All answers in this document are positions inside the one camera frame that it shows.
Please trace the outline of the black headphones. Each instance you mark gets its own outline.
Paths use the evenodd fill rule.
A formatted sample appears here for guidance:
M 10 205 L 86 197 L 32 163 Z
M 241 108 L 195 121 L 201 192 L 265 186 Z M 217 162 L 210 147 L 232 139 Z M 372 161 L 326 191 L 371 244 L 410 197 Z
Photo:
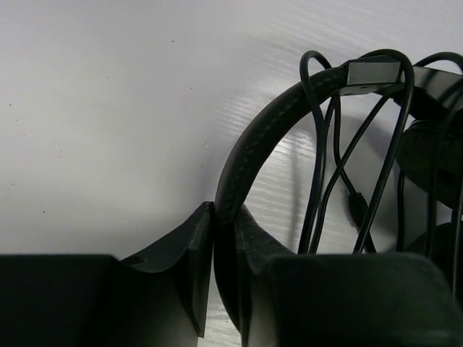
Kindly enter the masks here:
M 411 114 L 442 116 L 449 106 L 446 92 L 462 76 L 440 69 L 413 66 Z M 400 103 L 405 98 L 404 64 L 375 51 L 314 74 L 317 102 L 335 93 L 389 95 Z M 284 135 L 314 107 L 301 84 L 296 84 L 268 104 L 249 124 L 233 147 L 222 171 L 215 198 L 216 236 L 214 266 L 216 282 L 227 313 L 237 329 L 242 327 L 239 308 L 238 265 L 234 219 L 242 208 L 259 170 Z

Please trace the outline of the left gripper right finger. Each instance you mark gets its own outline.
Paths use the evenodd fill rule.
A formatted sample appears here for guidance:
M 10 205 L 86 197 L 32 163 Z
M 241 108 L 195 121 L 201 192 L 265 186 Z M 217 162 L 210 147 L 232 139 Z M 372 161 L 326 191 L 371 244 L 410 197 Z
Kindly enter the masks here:
M 242 206 L 234 219 L 238 328 L 243 346 L 277 346 L 276 314 L 267 269 L 271 259 L 292 255 Z

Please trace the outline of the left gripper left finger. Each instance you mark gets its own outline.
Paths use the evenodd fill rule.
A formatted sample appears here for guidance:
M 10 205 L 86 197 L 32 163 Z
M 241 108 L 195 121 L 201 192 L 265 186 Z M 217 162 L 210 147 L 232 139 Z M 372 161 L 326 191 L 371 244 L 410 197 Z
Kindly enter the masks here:
M 200 338 L 205 335 L 207 317 L 212 224 L 213 203 L 203 202 L 180 226 L 122 260 L 144 273 L 172 273 L 180 302 Z

